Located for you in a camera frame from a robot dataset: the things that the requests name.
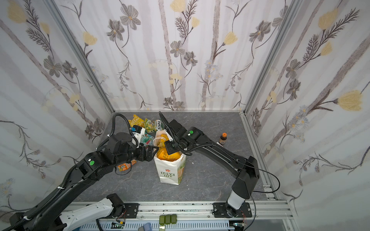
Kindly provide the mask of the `yellow orange snack bag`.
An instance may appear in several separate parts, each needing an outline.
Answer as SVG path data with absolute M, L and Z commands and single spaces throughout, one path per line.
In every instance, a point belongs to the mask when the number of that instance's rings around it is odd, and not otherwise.
M 165 161 L 176 161 L 181 157 L 180 152 L 176 152 L 173 154 L 169 154 L 167 151 L 167 148 L 165 146 L 165 142 L 169 141 L 169 138 L 166 134 L 161 134 L 159 136 L 156 136 L 154 144 L 159 147 L 159 150 L 157 152 L 157 158 L 159 160 L 165 160 Z

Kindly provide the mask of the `green Fox's candy bag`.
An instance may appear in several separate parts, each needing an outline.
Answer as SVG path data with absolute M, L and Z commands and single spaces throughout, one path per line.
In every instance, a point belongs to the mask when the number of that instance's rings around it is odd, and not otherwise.
M 162 131 L 164 129 L 164 125 L 161 120 L 144 120 L 144 128 L 147 133 L 155 133 L 157 131 Z

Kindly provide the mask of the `white paper shopping bag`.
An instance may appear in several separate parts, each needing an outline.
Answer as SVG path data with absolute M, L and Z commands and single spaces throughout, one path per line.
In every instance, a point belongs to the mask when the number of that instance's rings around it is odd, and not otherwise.
M 170 136 L 166 131 L 157 131 L 156 136 L 166 134 L 170 139 Z M 157 154 L 154 156 L 155 165 L 157 168 L 158 176 L 160 177 L 161 183 L 179 185 L 184 175 L 186 156 L 181 154 L 181 157 L 173 162 L 159 160 Z

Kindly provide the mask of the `yellow chips snack bag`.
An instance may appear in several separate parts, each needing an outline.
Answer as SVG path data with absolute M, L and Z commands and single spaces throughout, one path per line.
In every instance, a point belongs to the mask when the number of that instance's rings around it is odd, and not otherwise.
M 144 127 L 145 126 L 145 121 L 135 114 L 133 115 L 133 118 L 129 120 L 129 123 L 131 127 L 133 126 Z

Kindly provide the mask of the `teal candy snack bag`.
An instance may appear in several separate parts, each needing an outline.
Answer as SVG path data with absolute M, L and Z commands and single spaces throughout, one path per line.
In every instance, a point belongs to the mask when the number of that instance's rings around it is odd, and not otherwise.
M 142 143 L 144 146 L 153 145 L 154 136 L 148 133 L 145 133 L 142 135 L 140 139 L 140 143 Z

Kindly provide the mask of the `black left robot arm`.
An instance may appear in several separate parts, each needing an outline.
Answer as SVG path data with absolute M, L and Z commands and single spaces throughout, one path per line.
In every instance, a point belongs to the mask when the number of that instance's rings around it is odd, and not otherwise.
M 157 146 L 144 146 L 131 134 L 110 135 L 96 151 L 87 154 L 71 167 L 62 183 L 39 204 L 27 212 L 16 212 L 10 218 L 8 231 L 65 231 L 62 212 L 85 190 L 113 172 L 117 166 L 132 160 L 151 161 Z

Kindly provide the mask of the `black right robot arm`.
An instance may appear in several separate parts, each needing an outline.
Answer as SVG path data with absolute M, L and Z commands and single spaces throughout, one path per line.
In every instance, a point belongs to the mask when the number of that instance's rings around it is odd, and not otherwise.
M 166 145 L 170 151 L 180 151 L 184 155 L 197 152 L 224 167 L 235 178 L 225 211 L 228 217 L 236 217 L 245 200 L 251 198 L 260 179 L 257 160 L 253 156 L 246 158 L 228 151 L 196 127 L 187 130 L 176 120 L 168 122 L 163 119 L 162 122 L 172 138 Z

